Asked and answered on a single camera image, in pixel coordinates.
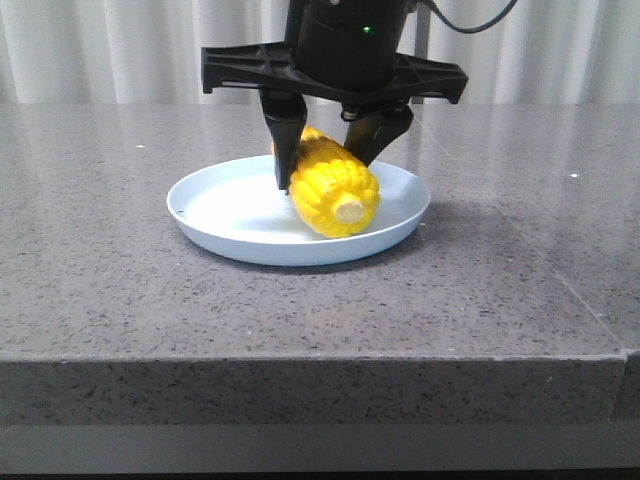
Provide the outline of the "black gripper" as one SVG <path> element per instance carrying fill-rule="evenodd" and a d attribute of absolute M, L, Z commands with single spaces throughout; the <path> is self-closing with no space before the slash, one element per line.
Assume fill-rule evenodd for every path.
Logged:
<path fill-rule="evenodd" d="M 204 93 L 219 87 L 261 89 L 279 190 L 289 190 L 298 163 L 307 120 L 302 95 L 345 105 L 414 96 L 460 100 L 468 77 L 459 66 L 398 51 L 415 6 L 413 1 L 293 1 L 284 40 L 202 48 Z M 350 122 L 343 146 L 369 166 L 409 130 L 413 118 L 407 104 L 365 115 Z"/>

